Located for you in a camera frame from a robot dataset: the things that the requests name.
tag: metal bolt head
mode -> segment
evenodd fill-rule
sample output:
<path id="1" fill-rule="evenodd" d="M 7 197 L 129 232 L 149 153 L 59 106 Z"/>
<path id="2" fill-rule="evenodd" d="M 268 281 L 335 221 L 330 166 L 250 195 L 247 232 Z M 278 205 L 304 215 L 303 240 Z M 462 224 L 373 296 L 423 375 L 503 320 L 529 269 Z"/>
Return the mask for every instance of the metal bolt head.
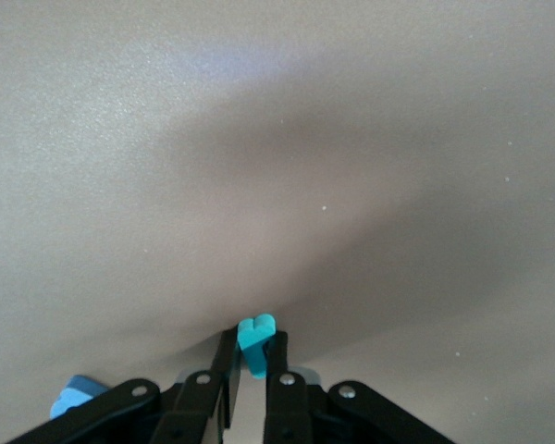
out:
<path id="1" fill-rule="evenodd" d="M 279 377 L 279 382 L 281 382 L 284 386 L 291 386 L 294 382 L 296 382 L 296 379 L 294 378 L 294 375 L 284 373 Z"/>
<path id="2" fill-rule="evenodd" d="M 207 384 L 211 380 L 212 378 L 208 374 L 204 373 L 202 375 L 197 376 L 197 379 L 195 379 L 195 382 L 197 382 L 198 384 Z"/>
<path id="3" fill-rule="evenodd" d="M 351 398 L 355 398 L 355 390 L 350 386 L 341 386 L 339 387 L 339 395 L 341 398 L 350 400 Z"/>
<path id="4" fill-rule="evenodd" d="M 138 396 L 145 395 L 147 392 L 148 392 L 148 388 L 146 386 L 138 386 L 131 391 L 131 396 L 138 397 Z"/>

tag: screw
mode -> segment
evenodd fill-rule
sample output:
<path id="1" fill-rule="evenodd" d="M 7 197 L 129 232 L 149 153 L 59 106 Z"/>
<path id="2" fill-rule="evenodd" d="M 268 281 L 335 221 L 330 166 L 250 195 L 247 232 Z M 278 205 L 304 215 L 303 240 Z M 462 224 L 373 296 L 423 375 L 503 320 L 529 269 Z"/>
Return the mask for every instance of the screw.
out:
<path id="1" fill-rule="evenodd" d="M 341 398 L 350 400 L 351 398 L 355 398 L 355 390 L 350 386 L 341 386 L 339 387 L 339 395 Z"/>
<path id="2" fill-rule="evenodd" d="M 148 392 L 148 388 L 146 386 L 138 386 L 131 391 L 131 396 L 141 396 L 145 395 Z"/>
<path id="3" fill-rule="evenodd" d="M 195 382 L 197 382 L 198 384 L 207 384 L 211 380 L 212 380 L 212 378 L 209 375 L 202 374 L 202 375 L 197 376 L 197 379 L 195 379 Z"/>
<path id="4" fill-rule="evenodd" d="M 284 386 L 291 386 L 294 382 L 296 382 L 296 379 L 294 378 L 294 375 L 284 373 L 279 377 L 279 382 L 281 382 Z"/>

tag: blue foam piece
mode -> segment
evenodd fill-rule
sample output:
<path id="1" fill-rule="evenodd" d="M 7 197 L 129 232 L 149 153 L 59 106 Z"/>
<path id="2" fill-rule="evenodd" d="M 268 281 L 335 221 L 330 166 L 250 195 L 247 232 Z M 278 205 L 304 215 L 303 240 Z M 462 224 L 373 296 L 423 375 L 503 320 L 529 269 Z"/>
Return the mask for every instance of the blue foam piece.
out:
<path id="1" fill-rule="evenodd" d="M 64 389 L 60 392 L 57 400 L 55 400 L 49 417 L 51 419 L 57 418 L 68 409 L 78 407 L 84 402 L 90 401 L 92 398 L 108 390 L 109 387 L 96 382 L 94 379 L 82 375 L 75 375 L 68 381 Z"/>
<path id="2" fill-rule="evenodd" d="M 267 359 L 263 346 L 276 334 L 276 319 L 271 314 L 260 314 L 239 323 L 239 346 L 253 377 L 267 376 Z"/>

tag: teal object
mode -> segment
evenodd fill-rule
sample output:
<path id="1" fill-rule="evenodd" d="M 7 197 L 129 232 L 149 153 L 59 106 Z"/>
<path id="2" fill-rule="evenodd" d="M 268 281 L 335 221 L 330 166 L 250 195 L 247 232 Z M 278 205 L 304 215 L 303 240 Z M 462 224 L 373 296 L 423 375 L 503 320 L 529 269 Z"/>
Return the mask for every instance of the teal object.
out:
<path id="1" fill-rule="evenodd" d="M 49 414 L 50 419 L 57 418 L 72 407 L 78 407 L 84 402 L 99 396 L 109 390 L 109 387 L 82 375 L 73 376 L 64 389 L 60 392 L 59 398 L 54 402 Z"/>
<path id="2" fill-rule="evenodd" d="M 276 334 L 276 319 L 271 314 L 260 314 L 239 323 L 239 346 L 253 377 L 267 376 L 267 359 L 263 346 Z"/>

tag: table surface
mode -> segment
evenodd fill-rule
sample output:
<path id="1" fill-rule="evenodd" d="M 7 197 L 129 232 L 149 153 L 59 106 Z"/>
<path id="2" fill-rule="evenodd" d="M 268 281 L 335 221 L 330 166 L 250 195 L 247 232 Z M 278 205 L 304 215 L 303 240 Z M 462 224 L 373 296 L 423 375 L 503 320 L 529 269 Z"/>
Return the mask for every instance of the table surface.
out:
<path id="1" fill-rule="evenodd" d="M 555 443 L 555 1 L 0 2 L 0 442 L 262 312 L 326 386 Z"/>

